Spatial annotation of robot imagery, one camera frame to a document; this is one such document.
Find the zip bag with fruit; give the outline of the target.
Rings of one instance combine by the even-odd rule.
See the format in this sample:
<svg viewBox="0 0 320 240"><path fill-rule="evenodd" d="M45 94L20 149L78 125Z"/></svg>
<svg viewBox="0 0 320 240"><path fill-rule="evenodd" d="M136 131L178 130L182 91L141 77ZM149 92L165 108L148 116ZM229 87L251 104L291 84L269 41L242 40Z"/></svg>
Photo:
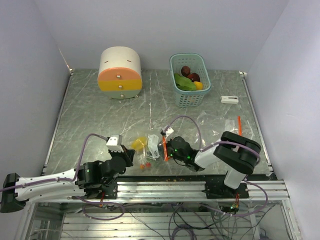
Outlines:
<svg viewBox="0 0 320 240"><path fill-rule="evenodd" d="M164 149L164 140L165 138L162 138L159 134L154 134L154 133L142 133L135 137L133 139L136 140L138 137L146 137L147 138L147 145L144 147L143 150L141 151L136 151L135 150L135 157L134 157L134 163L138 165L139 169L139 157L143 153L149 153L152 157L151 160L151 167L155 165L157 162L163 161L163 162L168 162L170 157L168 157L167 151Z"/></svg>

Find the zip bag with fake food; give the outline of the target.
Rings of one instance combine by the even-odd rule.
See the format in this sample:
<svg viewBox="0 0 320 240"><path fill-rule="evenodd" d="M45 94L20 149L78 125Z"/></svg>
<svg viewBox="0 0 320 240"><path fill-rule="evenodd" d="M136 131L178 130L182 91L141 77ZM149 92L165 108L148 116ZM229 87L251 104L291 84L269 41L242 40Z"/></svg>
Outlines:
<svg viewBox="0 0 320 240"><path fill-rule="evenodd" d="M237 120L224 118L202 111L196 122L202 133L208 136L218 136L225 131L242 135L242 126Z"/></svg>

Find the green fake leafy vegetable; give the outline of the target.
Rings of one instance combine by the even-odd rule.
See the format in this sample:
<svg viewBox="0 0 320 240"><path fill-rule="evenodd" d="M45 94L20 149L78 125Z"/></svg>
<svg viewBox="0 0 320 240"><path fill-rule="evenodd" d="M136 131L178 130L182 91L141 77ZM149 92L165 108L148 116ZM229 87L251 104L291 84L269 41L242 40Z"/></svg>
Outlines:
<svg viewBox="0 0 320 240"><path fill-rule="evenodd" d="M196 85L187 77L174 73L174 81L178 89L182 91L196 91Z"/></svg>

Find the orange fake fruit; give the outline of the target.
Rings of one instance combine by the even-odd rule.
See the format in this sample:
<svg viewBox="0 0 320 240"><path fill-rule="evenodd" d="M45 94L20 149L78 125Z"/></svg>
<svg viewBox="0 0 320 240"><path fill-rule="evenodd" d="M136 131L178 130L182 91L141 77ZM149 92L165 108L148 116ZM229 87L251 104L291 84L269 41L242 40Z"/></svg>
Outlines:
<svg viewBox="0 0 320 240"><path fill-rule="evenodd" d="M196 88L197 91L203 90L203 83L202 83L202 82L200 82L200 81L194 81L193 83L194 83L195 88Z"/></svg>

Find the light blue plastic basket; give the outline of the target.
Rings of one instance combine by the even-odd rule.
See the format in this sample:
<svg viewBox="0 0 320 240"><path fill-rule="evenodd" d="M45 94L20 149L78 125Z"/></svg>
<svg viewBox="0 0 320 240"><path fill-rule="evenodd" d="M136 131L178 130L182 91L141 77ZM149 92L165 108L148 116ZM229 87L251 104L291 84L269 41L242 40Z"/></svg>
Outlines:
<svg viewBox="0 0 320 240"><path fill-rule="evenodd" d="M202 56L196 53L177 53L170 57L170 77L174 89L175 104L179 107L197 107L201 104L204 96L212 88L211 81ZM202 89L185 89L178 84L178 79L183 78L181 69L189 67L190 72L199 75L199 82Z"/></svg>

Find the dark red fake fruit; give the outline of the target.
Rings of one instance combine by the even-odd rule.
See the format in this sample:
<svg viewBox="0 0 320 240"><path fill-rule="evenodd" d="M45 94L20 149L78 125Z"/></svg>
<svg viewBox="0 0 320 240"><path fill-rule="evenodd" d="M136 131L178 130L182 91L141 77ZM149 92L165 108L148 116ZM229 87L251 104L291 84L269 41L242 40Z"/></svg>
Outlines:
<svg viewBox="0 0 320 240"><path fill-rule="evenodd" d="M182 76L187 77L188 75L191 74L191 69L190 69L189 66L186 66L186 65L185 65L185 66L183 66L183 67L181 68L180 72L181 72Z"/></svg>
<svg viewBox="0 0 320 240"><path fill-rule="evenodd" d="M191 73L187 76L188 79L190 79L192 82L200 82L200 76L197 73Z"/></svg>

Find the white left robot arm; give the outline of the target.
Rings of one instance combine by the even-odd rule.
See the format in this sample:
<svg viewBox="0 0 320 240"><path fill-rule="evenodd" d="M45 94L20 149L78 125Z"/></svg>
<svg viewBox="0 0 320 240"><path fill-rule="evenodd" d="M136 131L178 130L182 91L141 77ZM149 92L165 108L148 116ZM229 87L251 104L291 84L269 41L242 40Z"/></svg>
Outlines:
<svg viewBox="0 0 320 240"><path fill-rule="evenodd" d="M86 162L79 169L38 177L21 177L10 173L0 190L0 212L21 211L27 202L42 202L62 197L86 197L96 199L101 193L112 192L114 182L133 166L134 149L123 152L109 151L111 159Z"/></svg>

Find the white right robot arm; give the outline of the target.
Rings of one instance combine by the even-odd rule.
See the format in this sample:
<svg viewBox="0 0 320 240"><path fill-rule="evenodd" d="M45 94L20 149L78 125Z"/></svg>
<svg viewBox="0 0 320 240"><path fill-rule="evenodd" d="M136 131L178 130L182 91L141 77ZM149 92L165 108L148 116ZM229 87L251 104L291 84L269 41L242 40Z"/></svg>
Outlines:
<svg viewBox="0 0 320 240"><path fill-rule="evenodd" d="M256 141L230 131L223 132L217 142L201 149L192 148L181 136L162 145L165 157L193 172L203 171L218 160L227 164L230 169L220 186L220 192L226 198L233 197L243 179L253 173L261 151L261 145Z"/></svg>

